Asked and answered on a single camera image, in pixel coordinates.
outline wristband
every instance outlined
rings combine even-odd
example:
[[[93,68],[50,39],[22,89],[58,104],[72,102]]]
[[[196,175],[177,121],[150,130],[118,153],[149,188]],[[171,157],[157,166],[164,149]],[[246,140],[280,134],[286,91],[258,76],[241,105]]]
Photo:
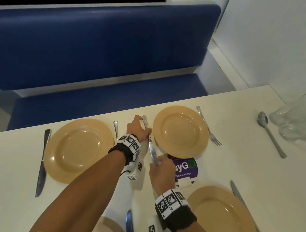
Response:
[[[117,144],[108,151],[108,153],[114,150],[123,152],[126,159],[125,166],[127,166],[130,162],[134,162],[137,159],[140,153],[140,147],[141,145],[137,136],[133,134],[127,134],[123,135],[117,141]]]
[[[191,212],[184,196],[177,190],[168,190],[156,200],[155,210],[162,229],[182,230],[194,223],[197,218]]]

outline blue leather upholstery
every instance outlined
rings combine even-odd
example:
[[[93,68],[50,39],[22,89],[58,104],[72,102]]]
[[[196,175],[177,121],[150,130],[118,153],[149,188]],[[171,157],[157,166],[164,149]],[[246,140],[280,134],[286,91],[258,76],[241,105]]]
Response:
[[[198,76],[188,74],[19,98],[8,130],[206,95]]]
[[[220,12],[218,5],[1,10],[0,89],[201,65]]]

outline metal utensil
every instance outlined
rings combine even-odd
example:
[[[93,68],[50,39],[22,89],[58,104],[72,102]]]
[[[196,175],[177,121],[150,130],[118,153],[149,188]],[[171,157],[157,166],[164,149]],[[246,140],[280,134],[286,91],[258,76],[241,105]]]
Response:
[[[125,221],[126,232],[134,232],[132,211],[129,210]]]
[[[43,154],[45,152],[46,145],[47,145],[48,140],[50,138],[50,134],[51,134],[50,129],[45,130],[45,137],[44,137],[44,143],[43,143]],[[39,197],[41,192],[43,191],[43,187],[44,187],[45,182],[46,182],[46,175],[47,175],[47,173],[46,173],[46,170],[45,170],[45,166],[43,164],[43,157],[42,157],[41,162],[40,162],[39,173],[38,173],[38,180],[37,180],[37,185],[36,185],[35,197]]]
[[[115,127],[116,139],[118,141],[119,140],[119,137],[118,137],[118,121],[113,121],[113,123],[114,123],[114,127]]]
[[[236,187],[234,181],[230,181],[230,186],[232,187],[233,194],[240,200],[240,202],[241,202],[241,203],[246,207],[246,209],[248,210],[248,207],[247,207],[247,205],[245,204],[245,202],[244,202],[242,196],[240,195],[240,192],[238,191],[238,189],[237,189],[237,187]],[[260,232],[260,230],[259,230],[258,226],[256,225],[256,222],[254,221],[254,219],[253,219],[253,222],[254,222],[256,231],[257,231],[257,232]]]
[[[275,140],[273,134],[271,133],[271,131],[268,128],[268,117],[265,114],[265,112],[261,111],[258,114],[258,118],[257,118],[257,123],[263,127],[266,132],[268,133],[268,135],[270,136],[270,139],[272,140],[274,146],[276,147],[279,155],[281,158],[285,159],[287,157],[287,155],[285,154],[285,152],[281,149],[281,147],[279,146],[279,144],[277,143],[277,141]]]
[[[148,128],[148,121],[147,121],[147,117],[144,115],[142,116],[142,121],[144,122],[144,126],[146,128]],[[158,162],[157,162],[157,155],[156,155],[156,151],[154,148],[154,144],[152,142],[151,136],[149,134],[149,148],[150,148],[150,153],[151,153],[151,158],[152,158],[152,162],[155,164],[155,166],[157,167]]]
[[[213,134],[213,133],[211,132],[211,130],[209,129],[209,126],[208,126],[207,122],[205,121],[205,118],[204,118],[204,116],[203,116],[203,114],[202,114],[201,108],[200,108],[199,106],[197,106],[196,109],[198,110],[198,112],[199,112],[199,114],[201,115],[202,119],[203,119],[204,122],[206,123],[207,129],[208,129],[208,132],[209,132],[209,135],[208,135],[208,136],[209,136],[210,140],[211,140],[214,144],[216,144],[217,146],[221,146],[222,143],[219,142],[219,140],[214,136],[214,134]]]

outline fork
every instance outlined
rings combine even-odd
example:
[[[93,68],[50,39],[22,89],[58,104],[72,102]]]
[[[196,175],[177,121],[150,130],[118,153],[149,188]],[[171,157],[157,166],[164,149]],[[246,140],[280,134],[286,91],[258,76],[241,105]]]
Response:
[[[201,115],[202,119],[204,120],[204,122],[206,123],[206,126],[207,126],[207,129],[208,129],[208,132],[209,132],[209,138],[210,140],[216,144],[217,146],[221,146],[222,143],[219,142],[219,140],[214,136],[214,134],[211,132],[211,130],[209,129],[209,126],[207,125],[207,122],[205,121],[205,118],[202,114],[202,111],[201,111],[201,108],[199,106],[196,107],[196,109],[198,110],[199,114]]]

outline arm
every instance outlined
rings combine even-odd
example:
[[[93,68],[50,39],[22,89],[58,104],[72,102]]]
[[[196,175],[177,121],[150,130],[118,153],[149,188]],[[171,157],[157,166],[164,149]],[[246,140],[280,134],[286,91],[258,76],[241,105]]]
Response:
[[[176,167],[171,159],[166,155],[158,157],[158,167],[150,164],[151,184],[158,196],[175,188]],[[188,228],[178,230],[177,232],[205,232],[198,222],[194,222]]]
[[[136,115],[127,134],[145,140],[151,128],[142,129]],[[125,156],[112,151],[74,179],[35,222],[30,232],[90,232],[115,191]]]

